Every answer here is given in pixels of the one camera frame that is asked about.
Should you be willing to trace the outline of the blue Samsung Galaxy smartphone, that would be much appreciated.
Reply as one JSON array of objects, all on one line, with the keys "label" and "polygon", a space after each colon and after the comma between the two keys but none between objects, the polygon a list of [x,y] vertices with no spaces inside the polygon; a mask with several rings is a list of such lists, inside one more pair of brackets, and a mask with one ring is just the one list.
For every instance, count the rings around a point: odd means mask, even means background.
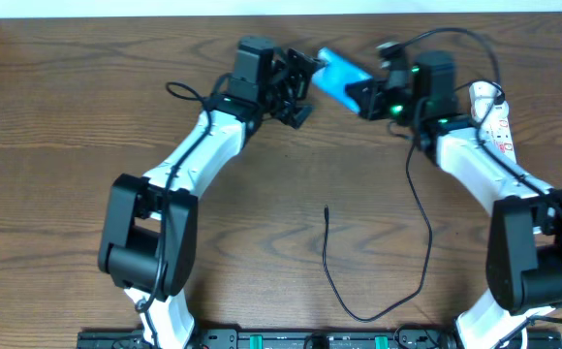
[{"label": "blue Samsung Galaxy smartphone", "polygon": [[359,66],[329,48],[321,48],[317,58],[325,63],[312,77],[311,82],[353,113],[359,113],[359,104],[345,90],[349,84],[372,79]]}]

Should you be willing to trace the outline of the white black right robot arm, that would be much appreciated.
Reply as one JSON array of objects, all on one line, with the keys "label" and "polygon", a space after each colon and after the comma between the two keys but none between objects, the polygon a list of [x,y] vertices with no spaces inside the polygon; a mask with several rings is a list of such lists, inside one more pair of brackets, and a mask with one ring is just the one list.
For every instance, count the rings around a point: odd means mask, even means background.
[{"label": "white black right robot arm", "polygon": [[502,85],[466,85],[471,108],[458,109],[453,58],[429,51],[409,62],[400,46],[383,48],[388,75],[376,79],[342,62],[320,84],[367,120],[387,119],[402,138],[457,179],[487,212],[487,288],[442,340],[450,348],[527,347],[527,327],[552,323],[562,307],[562,189],[526,172],[508,139]]}]

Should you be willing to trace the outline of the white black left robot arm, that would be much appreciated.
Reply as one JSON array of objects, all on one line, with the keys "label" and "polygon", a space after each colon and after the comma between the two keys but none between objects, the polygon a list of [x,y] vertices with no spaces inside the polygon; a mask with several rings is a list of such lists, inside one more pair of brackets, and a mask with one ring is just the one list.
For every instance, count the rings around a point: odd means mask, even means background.
[{"label": "white black left robot arm", "polygon": [[180,81],[166,90],[201,106],[193,130],[141,176],[121,174],[109,190],[98,268],[134,303],[152,348],[184,348],[195,329],[183,289],[196,259],[199,200],[214,177],[270,116],[299,128],[324,60],[267,37],[245,36],[234,68],[207,95]]}]

